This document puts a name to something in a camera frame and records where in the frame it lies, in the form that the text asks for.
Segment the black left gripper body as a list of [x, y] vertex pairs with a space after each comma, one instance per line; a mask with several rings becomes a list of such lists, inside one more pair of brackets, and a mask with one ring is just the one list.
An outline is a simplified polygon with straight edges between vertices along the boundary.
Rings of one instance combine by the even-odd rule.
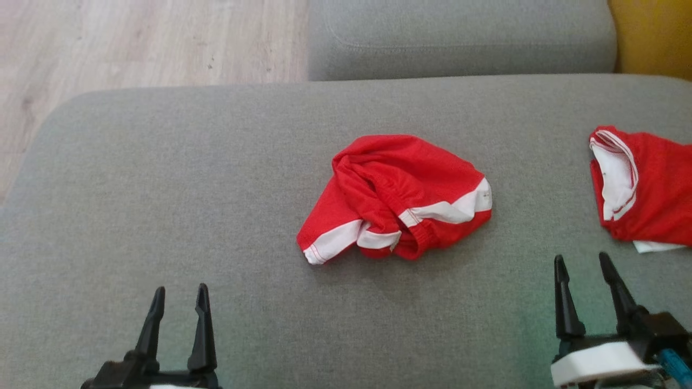
[[214, 371], [160, 370], [154, 359], [107, 360], [81, 388], [221, 388]]

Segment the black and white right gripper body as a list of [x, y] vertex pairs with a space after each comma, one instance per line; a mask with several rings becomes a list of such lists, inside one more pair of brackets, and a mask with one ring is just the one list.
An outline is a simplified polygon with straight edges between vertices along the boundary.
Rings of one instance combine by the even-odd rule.
[[690, 387], [690, 332], [668, 312], [640, 323], [633, 334], [561, 340], [550, 367], [554, 387], [630, 386], [646, 375]]

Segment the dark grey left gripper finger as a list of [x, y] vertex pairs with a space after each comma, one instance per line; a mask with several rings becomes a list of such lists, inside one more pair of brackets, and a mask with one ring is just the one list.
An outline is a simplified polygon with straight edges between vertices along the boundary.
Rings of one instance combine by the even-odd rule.
[[205, 283], [200, 283], [198, 286], [195, 311], [198, 314], [198, 321], [187, 368], [190, 371], [215, 371], [218, 365], [217, 351], [211, 316], [210, 295], [208, 286]]
[[159, 327], [165, 313], [165, 287], [159, 286], [151, 301], [149, 312], [143, 323], [135, 351], [147, 360], [156, 360], [158, 352]]

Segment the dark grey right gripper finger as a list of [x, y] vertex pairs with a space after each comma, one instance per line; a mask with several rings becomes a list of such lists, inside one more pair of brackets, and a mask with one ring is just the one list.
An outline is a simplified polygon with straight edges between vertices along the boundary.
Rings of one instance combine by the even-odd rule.
[[642, 316], [648, 315], [647, 308], [636, 303], [627, 288], [611, 257], [601, 251], [599, 264], [605, 282], [608, 284], [616, 313], [616, 332], [633, 334], [641, 326]]
[[554, 258], [556, 337], [560, 340], [585, 337], [585, 325], [579, 320], [569, 289], [569, 274], [561, 254]]

